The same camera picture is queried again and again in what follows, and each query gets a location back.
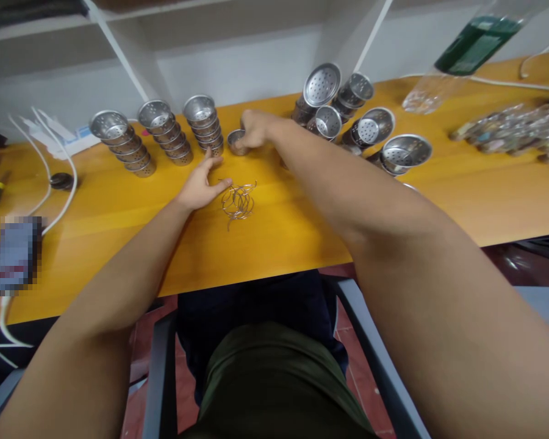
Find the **white wall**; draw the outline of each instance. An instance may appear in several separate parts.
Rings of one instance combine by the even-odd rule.
[[[0,133],[11,143],[24,138],[7,114],[31,118],[31,105],[75,129],[99,110],[134,113],[141,103],[96,26],[0,41]]]
[[[362,72],[374,81],[424,73],[480,4],[476,0],[395,0],[362,64]],[[534,17],[491,61],[534,54],[547,44],[549,9]]]
[[[343,1],[346,8],[362,3]],[[424,73],[480,3],[394,0],[361,70],[373,81]],[[154,54],[167,83],[169,96],[163,97],[178,113],[198,93],[229,105],[301,91],[323,30],[329,30],[330,6],[330,0],[232,0],[124,23],[141,25],[143,45]],[[547,44],[549,10],[494,60],[533,54]],[[141,103],[97,25],[0,41],[0,132],[11,141],[23,138],[6,114],[30,116],[30,105],[75,128],[102,109],[134,117]]]
[[[228,105],[299,92],[328,2],[239,0],[141,22],[180,112],[195,94]]]

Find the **white shelf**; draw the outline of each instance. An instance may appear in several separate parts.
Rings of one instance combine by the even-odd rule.
[[[182,0],[171,4],[151,6],[128,12],[113,12],[101,9],[102,16],[106,21],[126,20],[128,18],[137,18],[146,15],[155,15],[159,13],[170,12],[178,9],[188,9],[197,6],[211,5],[214,3],[224,3],[232,0]]]
[[[42,34],[54,30],[69,29],[71,27],[87,26],[88,24],[93,24],[93,22],[89,17],[86,18],[82,15],[42,18],[40,20],[0,27],[0,41],[24,37],[26,35]]]

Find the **perforated metal basket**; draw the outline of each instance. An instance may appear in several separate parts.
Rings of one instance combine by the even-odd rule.
[[[316,67],[305,81],[303,99],[312,107],[326,105],[336,95],[342,82],[340,68],[333,63]]]
[[[90,131],[106,145],[120,145],[134,136],[134,128],[126,116],[114,110],[94,114],[90,120]]]
[[[121,143],[119,145],[108,145],[108,149],[114,154],[128,154],[140,148],[141,144],[142,139],[136,134],[133,134],[132,137],[124,143]]]
[[[352,108],[360,108],[374,96],[374,86],[362,73],[353,73],[337,94],[342,102]]]
[[[181,125],[175,121],[175,125],[169,131],[163,134],[155,134],[152,137],[157,143],[167,143],[175,140],[179,134],[181,134]]]
[[[230,148],[230,151],[232,151],[232,154],[234,155],[246,155],[250,152],[250,148],[240,148],[235,149],[234,145],[237,141],[239,141],[244,135],[246,134],[246,130],[234,130],[230,134],[228,134],[228,146]]]
[[[183,115],[193,128],[210,126],[217,117],[214,100],[206,95],[193,96],[185,103]]]
[[[224,143],[224,136],[222,136],[220,134],[220,136],[212,141],[209,141],[209,142],[202,142],[202,141],[197,141],[197,143],[199,144],[200,148],[201,149],[207,149],[207,148],[214,148],[222,143]]]
[[[429,141],[414,134],[402,134],[390,139],[380,150],[382,164],[392,173],[401,173],[422,165],[433,152]]]
[[[151,154],[147,153],[142,159],[138,159],[135,162],[124,163],[124,167],[129,171],[137,171],[142,168],[151,159]]]
[[[145,164],[139,170],[131,171],[131,173],[140,178],[147,178],[153,175],[156,170],[157,170],[157,165],[154,163],[154,160],[151,157],[151,159],[148,161],[147,164]]]
[[[197,140],[199,140],[201,143],[209,143],[209,142],[212,142],[216,139],[218,139],[219,137],[221,136],[221,127],[220,125],[218,124],[218,127],[216,128],[216,130],[208,135],[205,135],[205,136],[200,136],[200,135],[195,135],[195,138]]]
[[[368,147],[386,140],[395,129],[395,115],[386,108],[368,110],[352,125],[352,137],[362,146]]]
[[[167,157],[177,159],[189,150],[191,150],[191,145],[189,144],[189,142],[185,141],[185,143],[179,145],[174,149],[166,149],[165,154],[167,155]]]
[[[297,122],[302,127],[307,126],[309,121],[315,116],[317,112],[316,108],[309,107],[309,110],[302,109],[299,105],[295,104],[295,109],[293,114],[291,114],[291,119]]]
[[[313,119],[309,121],[307,129],[319,137],[333,140],[342,130],[340,113],[335,108],[324,105],[317,110]]]
[[[179,135],[173,140],[166,143],[161,143],[161,142],[157,142],[157,143],[159,144],[161,149],[174,149],[174,148],[178,148],[180,145],[183,145],[183,143],[185,143],[186,141],[187,141],[187,137],[185,136],[185,133],[181,131]]]
[[[345,124],[350,120],[358,109],[353,109],[350,107],[347,107],[343,104],[343,102],[336,96],[333,101],[331,101],[331,106],[334,107],[338,113],[340,113],[340,116],[342,117],[342,124]]]
[[[144,158],[144,156],[147,154],[148,154],[148,151],[146,150],[146,146],[144,146],[141,141],[140,148],[132,152],[128,152],[127,154],[114,154],[114,155],[119,161],[123,163],[131,163]]]
[[[215,117],[213,119],[213,122],[211,122],[205,128],[191,127],[191,130],[193,131],[193,134],[195,134],[196,136],[205,136],[205,135],[211,134],[212,132],[215,132],[219,127],[220,127],[220,120],[217,117]]]
[[[184,152],[179,157],[169,157],[169,159],[177,166],[187,166],[193,161],[193,151],[189,149],[189,151]]]
[[[176,123],[171,107],[161,99],[144,103],[138,110],[138,122],[154,135],[168,132]]]
[[[370,163],[372,163],[377,168],[380,168],[384,172],[392,175],[393,177],[398,177],[398,176],[401,176],[401,175],[404,175],[404,174],[407,173],[408,170],[401,170],[397,173],[389,171],[386,168],[386,166],[384,166],[384,164],[382,163],[381,155],[382,155],[382,151],[378,151],[378,152],[375,152],[374,154],[372,154],[371,156],[367,157],[366,160],[369,161]]]

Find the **orange tabletop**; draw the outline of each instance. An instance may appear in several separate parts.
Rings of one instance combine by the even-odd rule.
[[[479,73],[517,81],[518,64],[519,60],[494,63]],[[549,85],[549,54],[530,61],[529,72],[529,82]],[[505,104],[542,103],[549,99],[549,91],[469,83],[435,113],[414,115],[406,113],[401,103],[417,80],[409,77],[375,84],[376,96],[357,115],[372,107],[387,107],[396,116],[394,135],[415,133],[432,143],[431,160],[399,180],[415,186],[444,209],[480,246],[549,234],[549,165],[536,160],[536,151],[517,158],[484,155],[466,142],[448,139],[449,132],[471,118]],[[240,115],[247,108],[288,117],[297,97],[221,107],[222,130],[227,134],[239,128]],[[13,300],[9,324],[63,313],[106,261],[177,194],[202,158],[185,119],[178,115],[177,120],[192,141],[195,158],[189,166],[173,165],[150,136],[143,141],[157,171],[147,179],[124,170],[104,145],[74,156],[80,180],[77,195],[63,220],[45,236],[37,279]],[[372,147],[365,155],[376,150]],[[297,181],[279,166],[271,146],[244,157],[226,148],[224,157],[224,164],[211,172],[210,183],[225,177],[239,185],[257,181],[254,214],[234,221],[228,232],[228,218],[219,200],[196,212],[184,229],[161,296],[351,260]],[[0,174],[12,171],[0,203],[1,221],[28,212],[43,197],[47,180],[30,145],[10,146],[0,152],[0,159]],[[67,162],[51,157],[49,162],[53,172],[70,172]],[[381,190],[371,187],[368,193],[374,197]],[[55,191],[37,213],[53,219],[67,195]]]

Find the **forearm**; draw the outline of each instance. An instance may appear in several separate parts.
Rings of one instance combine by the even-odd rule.
[[[423,234],[450,222],[415,191],[293,121],[273,121],[267,137],[348,245],[371,237]]]
[[[85,286],[61,325],[95,335],[132,327],[157,296],[190,213],[177,199],[167,204]]]

